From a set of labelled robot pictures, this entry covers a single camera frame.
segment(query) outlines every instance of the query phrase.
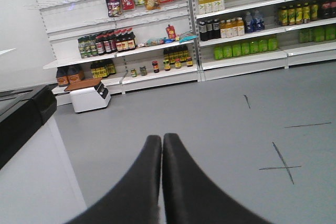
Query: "plastic bottle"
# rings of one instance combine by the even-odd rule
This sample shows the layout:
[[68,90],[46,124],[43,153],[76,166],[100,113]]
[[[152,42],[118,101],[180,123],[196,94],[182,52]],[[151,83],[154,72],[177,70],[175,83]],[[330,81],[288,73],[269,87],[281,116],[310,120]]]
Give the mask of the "plastic bottle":
[[226,38],[226,30],[225,30],[225,20],[220,21],[220,37],[221,38]]
[[218,10],[224,10],[225,9],[225,0],[217,0],[218,2]]
[[237,21],[236,18],[231,19],[231,24],[232,24],[232,36],[238,36],[238,27],[237,27]]
[[232,29],[232,24],[231,20],[228,19],[225,24],[225,33],[227,38],[233,37],[233,29]]
[[246,12],[246,16],[245,16],[245,32],[247,34],[253,32],[253,18],[251,16],[250,12]]
[[206,30],[206,24],[205,22],[200,22],[199,23],[200,25],[200,31],[199,31],[199,38],[201,39],[201,41],[207,41],[209,40],[209,36],[208,36],[208,33],[207,33],[207,30]]
[[211,0],[211,10],[212,10],[212,12],[217,12],[218,11],[217,0]]
[[302,20],[302,7],[300,4],[297,4],[295,8],[295,24],[301,25],[303,23]]
[[288,7],[288,25],[295,25],[295,9],[293,5]]
[[214,39],[219,39],[221,37],[221,31],[220,31],[220,26],[219,26],[219,19],[216,18],[214,19],[213,22],[213,35],[214,35]]
[[198,13],[205,14],[205,0],[198,0]]
[[244,22],[243,22],[243,18],[238,17],[237,18],[237,33],[238,36],[242,36],[245,34],[245,26],[244,26]]
[[212,7],[211,7],[211,0],[204,0],[205,4],[205,13],[211,13]]
[[302,8],[303,11],[303,23],[307,24],[310,22],[310,6],[308,3],[305,3]]

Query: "bottle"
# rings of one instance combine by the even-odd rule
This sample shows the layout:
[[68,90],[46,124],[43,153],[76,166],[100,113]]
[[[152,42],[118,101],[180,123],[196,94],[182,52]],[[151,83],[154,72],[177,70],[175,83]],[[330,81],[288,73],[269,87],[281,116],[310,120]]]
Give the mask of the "bottle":
[[213,22],[213,35],[214,35],[214,39],[219,39],[221,37],[221,31],[220,31],[220,26],[219,26],[219,19],[216,18],[214,19]]
[[305,3],[302,8],[303,11],[303,23],[307,24],[310,22],[310,7],[308,3]]
[[293,5],[288,8],[288,25],[295,25],[295,9]]
[[300,4],[297,4],[295,8],[295,24],[301,25],[303,22],[302,20],[302,7]]
[[205,0],[198,0],[198,14],[205,14]]
[[206,31],[208,33],[208,38],[213,39],[214,38],[214,31],[212,29],[212,20],[207,20],[206,21]]
[[221,30],[221,31],[220,31],[220,37],[221,37],[221,38],[226,38],[225,20],[221,20],[221,21],[220,21],[220,24],[221,24],[221,25],[220,25],[220,28],[221,28],[221,29],[220,29],[220,30]]
[[200,22],[199,23],[200,25],[200,31],[199,31],[199,38],[201,39],[201,41],[207,41],[209,40],[209,36],[208,36],[208,33],[207,33],[207,30],[206,30],[206,24],[205,22]]
[[225,9],[225,0],[217,0],[218,2],[218,10],[224,10]]
[[211,13],[212,12],[211,0],[204,0],[204,4],[205,4],[205,13]]
[[330,1],[329,0],[324,0],[322,5],[321,5],[321,18],[330,18]]
[[238,36],[242,36],[245,34],[245,27],[244,27],[244,22],[243,22],[243,18],[237,18],[237,33]]
[[238,36],[238,27],[237,27],[237,21],[236,18],[231,19],[231,24],[232,24],[232,36]]
[[217,0],[211,0],[211,10],[212,10],[212,12],[217,12],[218,11]]
[[57,68],[56,79],[59,87],[65,87],[69,85],[68,76],[64,68]]
[[250,12],[246,12],[245,16],[245,32],[252,33],[253,32],[253,18]]
[[233,37],[233,29],[232,29],[232,24],[231,20],[228,19],[225,24],[225,34],[227,38]]
[[313,3],[310,5],[310,20],[311,21],[317,20],[318,10],[319,10],[319,5],[316,3],[316,1],[313,1]]

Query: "store shelf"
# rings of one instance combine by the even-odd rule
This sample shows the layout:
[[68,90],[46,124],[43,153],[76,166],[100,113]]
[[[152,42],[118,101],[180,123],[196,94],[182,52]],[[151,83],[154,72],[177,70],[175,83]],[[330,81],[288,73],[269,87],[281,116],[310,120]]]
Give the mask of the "store shelf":
[[335,24],[335,23],[336,23],[336,18],[328,18],[328,19],[312,21],[310,23],[302,24],[302,25],[285,26],[284,28],[286,29],[286,31],[292,31],[292,30],[304,29],[304,28],[315,27],[315,26],[323,26],[323,25],[329,25],[329,24]]
[[304,55],[313,52],[322,52],[335,49],[336,49],[336,42],[334,40],[324,42],[309,42],[287,47],[281,47],[281,50],[287,53],[288,56]]
[[168,48],[168,47],[191,44],[193,42],[194,42],[194,40],[189,40],[189,41],[186,41],[186,42],[183,42],[183,43],[179,43],[178,41],[175,41],[175,42],[172,42],[172,43],[166,43],[166,44],[152,46],[152,47],[141,47],[141,48],[137,48],[137,49],[131,50],[131,51],[119,52],[119,53],[117,53],[116,57],[141,54],[143,52],[149,52],[149,51],[160,50],[160,49]]
[[102,56],[90,57],[86,59],[81,59],[81,58],[60,59],[60,60],[52,61],[49,64],[46,64],[45,66],[43,66],[43,69],[64,67],[68,65],[81,64],[81,63],[92,62],[96,60],[105,60],[105,59],[115,58],[116,55],[117,53],[112,53],[112,54],[106,54]]
[[149,72],[146,76],[138,75],[137,77],[132,77],[130,73],[122,80],[122,84],[129,84],[141,81],[154,80],[158,78],[164,78],[169,76],[176,76],[180,74],[186,74],[191,72],[197,72],[197,65],[192,67],[183,66],[181,69],[172,68],[170,71],[160,70],[159,73]]
[[214,59],[203,60],[202,59],[202,67],[203,67],[203,70],[209,70],[209,69],[215,69],[215,68],[249,64],[249,63],[260,62],[260,61],[283,59],[286,57],[287,57],[287,54],[284,51],[277,50],[273,52],[264,52],[261,54],[240,56],[236,58],[229,58],[229,59],[223,59],[223,60],[214,60]]
[[216,45],[216,44],[221,44],[221,43],[226,43],[230,41],[236,41],[236,40],[241,40],[241,39],[249,39],[249,38],[255,38],[255,37],[261,37],[261,36],[266,36],[266,35],[271,35],[271,34],[278,34],[278,33],[284,33],[286,30],[284,27],[279,27],[276,25],[267,25],[266,29],[263,31],[255,31],[250,34],[244,34],[242,36],[235,36],[232,38],[221,38],[221,39],[211,39],[208,41],[200,41],[200,47],[208,47],[211,45]]

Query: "shelf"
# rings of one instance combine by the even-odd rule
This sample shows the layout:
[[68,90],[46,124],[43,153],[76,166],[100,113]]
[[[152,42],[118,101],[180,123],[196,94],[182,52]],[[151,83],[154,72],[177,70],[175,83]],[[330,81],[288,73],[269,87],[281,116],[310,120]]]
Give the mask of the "shelf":
[[136,50],[132,50],[132,51],[119,52],[119,53],[117,53],[116,57],[122,57],[122,56],[126,56],[126,55],[141,54],[143,52],[149,52],[149,51],[160,50],[160,49],[168,48],[168,47],[174,47],[174,46],[179,46],[179,45],[191,44],[193,42],[194,42],[194,40],[189,40],[189,41],[186,41],[186,42],[183,42],[183,43],[179,43],[178,41],[175,41],[175,42],[172,42],[172,43],[166,43],[166,44],[152,46],[152,47],[141,47],[141,48],[137,48]]
[[284,26],[284,28],[286,31],[292,31],[292,30],[304,29],[304,28],[315,27],[315,26],[329,25],[329,24],[334,24],[334,23],[336,23],[336,18],[328,18],[328,19],[312,21],[310,23],[302,24],[302,25]]
[[160,70],[159,73],[148,72],[146,76],[138,75],[137,77],[131,77],[131,74],[128,73],[127,76],[122,80],[122,84],[135,83],[140,81],[154,80],[158,78],[164,78],[169,76],[176,76],[178,74],[185,74],[197,72],[197,65],[194,64],[192,67],[183,66],[181,69],[172,68],[170,71]]
[[274,5],[274,4],[284,3],[284,2],[285,0],[267,0],[267,1],[262,1],[262,2],[259,1],[255,3],[245,4],[245,5],[237,5],[237,6],[225,8],[224,10],[220,10],[219,12],[198,14],[196,15],[196,19],[213,17],[213,16],[225,14],[225,13],[233,13],[233,12],[237,12],[240,10],[253,9],[253,8],[258,8],[258,7],[267,6],[267,5]]
[[115,58],[116,54],[117,53],[112,53],[112,54],[106,54],[106,55],[102,55],[102,56],[94,56],[94,57],[85,58],[85,59],[68,58],[68,59],[55,60],[55,61],[52,61],[51,63],[43,66],[43,69],[64,67],[64,66],[68,66],[68,65],[81,64],[81,63],[92,62],[92,61],[96,61],[96,60],[105,60],[105,59]]
[[208,47],[211,45],[226,43],[226,42],[235,41],[235,40],[249,39],[249,38],[261,37],[261,36],[266,36],[266,35],[271,35],[271,34],[284,33],[286,31],[284,27],[279,27],[276,25],[267,25],[266,28],[267,29],[262,30],[262,31],[255,31],[250,34],[244,34],[242,36],[235,36],[232,38],[221,38],[221,39],[211,39],[208,41],[200,41],[199,42],[200,47]]
[[334,40],[324,42],[308,42],[287,47],[281,47],[281,50],[287,53],[288,56],[304,55],[313,52],[322,52],[335,49],[336,42]]
[[287,54],[282,50],[277,50],[273,52],[263,52],[261,54],[253,54],[240,56],[235,58],[223,59],[223,60],[214,60],[206,59],[202,60],[203,70],[229,67],[235,65],[249,64],[254,62],[266,61],[266,60],[276,60],[286,58]]

